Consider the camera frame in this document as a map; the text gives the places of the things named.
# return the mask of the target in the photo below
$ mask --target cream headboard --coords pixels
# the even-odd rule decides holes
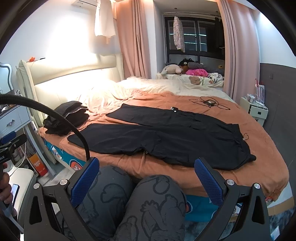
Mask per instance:
[[[28,63],[21,60],[16,76],[23,96],[55,109],[98,84],[100,80],[122,81],[122,54],[90,53],[79,57],[45,58]],[[35,123],[39,127],[43,126],[44,114],[36,110],[30,111]]]

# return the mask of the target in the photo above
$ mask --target striped bag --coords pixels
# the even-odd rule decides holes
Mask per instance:
[[[258,102],[264,104],[265,101],[265,86],[264,85],[260,85],[259,81],[257,79],[255,79],[256,83],[255,83],[255,100],[257,100]]]

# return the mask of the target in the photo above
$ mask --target hand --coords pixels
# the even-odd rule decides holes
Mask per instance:
[[[7,168],[7,164],[3,164],[3,169]],[[0,200],[5,204],[12,203],[13,195],[11,193],[11,185],[9,184],[9,175],[5,172],[0,180]]]

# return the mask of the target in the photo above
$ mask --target pink plush toy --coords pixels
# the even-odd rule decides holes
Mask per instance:
[[[208,72],[206,72],[204,69],[189,69],[186,72],[187,75],[194,75],[194,76],[202,76],[202,77],[207,77]]]

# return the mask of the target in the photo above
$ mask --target orange bedsheet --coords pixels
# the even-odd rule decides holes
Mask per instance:
[[[250,147],[251,153],[257,157],[257,160],[247,163],[237,170],[219,170],[219,172],[225,179],[233,179],[239,185],[251,186],[255,182],[259,183],[263,188],[265,196],[270,196],[276,200],[289,181],[289,172],[274,142],[263,127],[236,103],[215,97],[220,104],[230,108],[230,110],[222,110],[218,107],[209,108],[195,104],[190,101],[192,99],[200,100],[199,97],[177,96],[171,92],[150,94],[142,91],[133,91],[129,98],[116,99],[116,101],[112,102],[105,101],[107,104],[102,108],[102,98],[93,95],[84,102],[89,107],[90,118],[79,130],[91,123],[124,123],[120,120],[108,118],[105,115],[118,109],[122,103],[162,109],[177,107],[183,111],[213,116],[226,123],[238,123],[241,133],[248,134],[249,139],[246,142]],[[48,142],[76,158],[85,160],[84,149],[68,142],[67,136],[49,135],[45,131],[45,128],[40,128],[39,134]],[[97,157],[101,166],[116,165],[128,174],[140,179],[154,174],[168,175],[181,186],[186,194],[206,196],[206,192],[193,168],[169,165],[145,153],[127,156],[91,152],[91,156]]]

